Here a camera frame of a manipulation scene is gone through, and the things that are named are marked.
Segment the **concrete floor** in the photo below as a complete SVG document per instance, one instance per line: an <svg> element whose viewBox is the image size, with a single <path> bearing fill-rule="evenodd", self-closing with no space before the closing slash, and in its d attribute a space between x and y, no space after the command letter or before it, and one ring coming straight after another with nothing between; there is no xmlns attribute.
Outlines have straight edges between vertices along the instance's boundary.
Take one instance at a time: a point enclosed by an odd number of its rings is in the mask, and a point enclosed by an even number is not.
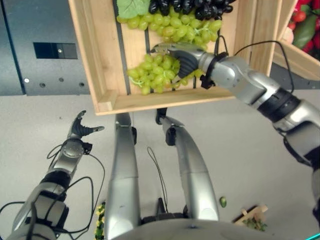
<svg viewBox="0 0 320 240"><path fill-rule="evenodd" d="M298 90L298 97L320 107L319 90ZM24 201L39 183L49 165L47 153L62 143L71 122L87 110L82 123L105 126L105 130L84 138L93 144L91 153L103 162L107 177L100 202L106 198L114 152L114 115L95 116L89 95L0 97L0 206ZM282 138L258 112L233 100L172 107L167 114L185 124L207 164L216 197L226 196L227 207L220 219L230 222L241 208L266 204L267 233L287 239L305 239L319 232L312 216L314 199L309 167L299 164L285 149ZM137 128L136 156L139 170L141 216L155 213L161 185L156 168L147 154L153 148L168 191L168 209L181 212L184 195L179 177L177 153L165 144L162 128L155 124L155 111L131 114ZM99 165L84 156L74 180L91 176L95 194L102 177ZM68 191L68 230L83 228L90 212L90 188L80 182ZM0 216L0 234L10 234L18 205ZM96 219L81 239L93 239ZM69 239L67 235L59 239Z"/></svg>

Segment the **dark grape cluster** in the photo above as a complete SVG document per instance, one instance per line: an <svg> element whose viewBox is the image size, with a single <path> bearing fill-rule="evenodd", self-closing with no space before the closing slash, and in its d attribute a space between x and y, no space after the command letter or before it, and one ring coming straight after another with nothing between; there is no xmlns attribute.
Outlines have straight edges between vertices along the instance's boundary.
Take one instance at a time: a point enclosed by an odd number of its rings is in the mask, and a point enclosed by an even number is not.
<svg viewBox="0 0 320 240"><path fill-rule="evenodd" d="M151 0L149 13L155 14L160 10L163 16L167 16L170 11L170 5L174 11L188 15L194 10L195 18L204 19L221 19L223 13L231 13L233 7L230 5L235 0Z"/></svg>

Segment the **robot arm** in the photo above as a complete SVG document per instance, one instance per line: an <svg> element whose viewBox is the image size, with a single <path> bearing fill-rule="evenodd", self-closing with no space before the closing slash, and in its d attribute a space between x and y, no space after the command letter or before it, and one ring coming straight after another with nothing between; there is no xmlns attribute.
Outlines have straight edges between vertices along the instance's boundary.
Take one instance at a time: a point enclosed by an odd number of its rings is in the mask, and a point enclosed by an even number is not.
<svg viewBox="0 0 320 240"><path fill-rule="evenodd" d="M63 228L69 212L69 208L64 203L67 197L66 190L82 155L89 154L92 148L92 144L83 142L81 138L104 129L103 126L93 128L82 126L81 120L85 112L80 112L75 118L67 139L61 146L58 158L49 166L44 178L34 188L16 215L12 234L8 240L34 238L55 240L59 236L54 229ZM34 217L31 211L32 206L35 207L36 222L30 238L28 232Z"/></svg>
<svg viewBox="0 0 320 240"><path fill-rule="evenodd" d="M240 57L226 53L213 55L188 43L161 43L151 52L171 54L180 60L178 81L195 69L206 74L201 86L208 89L220 86L228 89L245 104L258 110L272 121L283 136L288 151L302 164L313 168L312 188L317 206L314 215L319 219L320 190L320 111L309 102L298 99L266 75L251 69Z"/></svg>

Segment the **wooden crate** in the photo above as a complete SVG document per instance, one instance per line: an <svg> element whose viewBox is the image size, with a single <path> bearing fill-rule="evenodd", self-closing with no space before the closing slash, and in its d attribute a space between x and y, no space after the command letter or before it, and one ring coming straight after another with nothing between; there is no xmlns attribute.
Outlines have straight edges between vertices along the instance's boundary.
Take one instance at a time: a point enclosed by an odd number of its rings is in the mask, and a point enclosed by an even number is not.
<svg viewBox="0 0 320 240"><path fill-rule="evenodd" d="M275 39L281 3L282 0L235 1L233 12L224 14L221 28L229 53L232 55L253 41ZM69 5L97 115L232 98L229 91L219 87L209 90L201 88L198 79L176 91L141 95L139 88L130 83L125 72L137 66L148 48L161 43L161 38L155 32L132 30L125 24L116 23L111 0L69 0ZM213 51L213 43L208 49ZM273 49L272 44L248 48L239 56L250 62L254 69L268 72Z"/></svg>
<svg viewBox="0 0 320 240"><path fill-rule="evenodd" d="M283 45L292 72L306 79L320 80L320 61L296 46L282 40L297 1L298 0L282 0L281 18L279 20L276 37ZM284 68L287 68L285 58L283 57L279 46L276 46L274 49L272 61Z"/></svg>

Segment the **grape bunch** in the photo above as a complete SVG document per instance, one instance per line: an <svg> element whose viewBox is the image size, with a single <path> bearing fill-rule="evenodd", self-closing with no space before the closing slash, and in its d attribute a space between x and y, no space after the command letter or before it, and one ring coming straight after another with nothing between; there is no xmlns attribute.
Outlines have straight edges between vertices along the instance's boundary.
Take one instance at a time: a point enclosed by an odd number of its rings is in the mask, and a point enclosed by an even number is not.
<svg viewBox="0 0 320 240"><path fill-rule="evenodd" d="M172 83L172 80L177 76L180 68L179 60L170 55L157 54L151 56L146 54L144 61L135 68L128 69L126 74L130 81L141 88L142 95L148 95L151 89L156 93L162 94L164 89L177 89L180 84L187 85L188 79L193 76L200 77L203 72L196 69L188 76L184 77L177 83Z"/></svg>
<svg viewBox="0 0 320 240"><path fill-rule="evenodd" d="M182 12L188 15L194 11L195 18L203 19L221 19L223 13L231 13L233 7L230 5L235 0L151 0L149 4L149 13L155 14L160 10L163 16L169 15L169 7L173 6L176 13Z"/></svg>
<svg viewBox="0 0 320 240"><path fill-rule="evenodd" d="M122 24L127 23L130 29L146 30L148 28L156 31L159 36L162 36L165 43L190 43L204 50L207 49L207 43L216 41L218 30L222 25L220 19L196 19L193 11L189 14L175 12L173 6L169 8L167 16L162 16L160 13L147 13L129 19L117 16L117 21Z"/></svg>

